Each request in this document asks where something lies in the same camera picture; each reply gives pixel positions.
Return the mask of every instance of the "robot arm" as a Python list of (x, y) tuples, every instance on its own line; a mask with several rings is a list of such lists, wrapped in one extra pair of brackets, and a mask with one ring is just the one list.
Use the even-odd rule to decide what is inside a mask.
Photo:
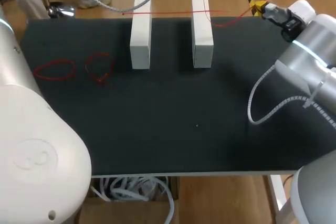
[(89, 152), (42, 97), (1, 7), (0, 41), (0, 223), (63, 223), (89, 189)]
[[(336, 114), (336, 19), (316, 15), (305, 0), (286, 9), (261, 1), (256, 9), (263, 19), (280, 26), (283, 38), (291, 42), (275, 62), (277, 72)], [(336, 151), (332, 151), (295, 173), (290, 203), (301, 224), (332, 224), (335, 199)]]
[(256, 10), (291, 42), (275, 62), (277, 72), (336, 114), (336, 19), (316, 15), (305, 0), (288, 8), (259, 1)]
[(268, 19), (282, 28), (281, 34), (288, 42), (295, 40), (316, 17), (315, 10), (306, 0), (298, 0), (288, 8), (257, 1), (255, 7), (263, 19)]

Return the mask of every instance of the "floor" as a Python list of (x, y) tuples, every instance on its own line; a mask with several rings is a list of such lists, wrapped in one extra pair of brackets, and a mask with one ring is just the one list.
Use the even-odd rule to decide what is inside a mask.
[[(57, 0), (76, 5), (78, 0)], [(133, 5), (134, 0), (112, 0), (114, 7), (124, 8)], [(296, 0), (272, 0), (273, 3), (287, 7)], [(317, 11), (336, 16), (334, 0), (307, 0)], [(225, 12), (214, 16), (239, 16), (249, 8), (248, 0), (209, 0), (212, 9)], [(154, 12), (188, 11), (191, 0), (153, 0)], [(17, 8), (15, 1), (4, 4), (4, 11), (20, 40), (26, 28), (24, 14)], [(189, 16), (189, 14), (167, 15)], [(79, 18), (125, 18), (101, 7), (78, 10)], [(290, 180), (285, 185), (289, 194)], [(90, 213), (100, 218), (99, 223), (133, 223), (129, 211), (124, 205), (114, 207), (103, 206), (101, 203), (89, 203), (82, 211), (81, 223), (89, 224)], [(133, 203), (130, 206), (132, 216), (140, 223), (161, 223), (167, 211), (167, 205), (143, 206)], [(179, 200), (175, 202), (174, 223), (260, 223), (274, 222), (270, 207), (267, 186), (262, 176), (227, 176), (227, 177), (182, 177), (180, 181)]]

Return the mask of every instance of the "white block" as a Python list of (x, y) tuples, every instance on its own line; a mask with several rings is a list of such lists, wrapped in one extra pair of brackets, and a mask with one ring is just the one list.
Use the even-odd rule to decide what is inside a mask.
[[(134, 5), (139, 5), (144, 0), (134, 0)], [(135, 13), (151, 12), (151, 1), (134, 10)], [(131, 59), (133, 69), (149, 69), (151, 55), (152, 15), (133, 15), (131, 31)]]
[[(208, 0), (192, 1), (193, 11), (209, 10)], [(212, 37), (211, 22), (209, 20), (211, 20), (209, 12), (193, 13), (192, 37), (194, 68), (211, 67), (214, 41)]]

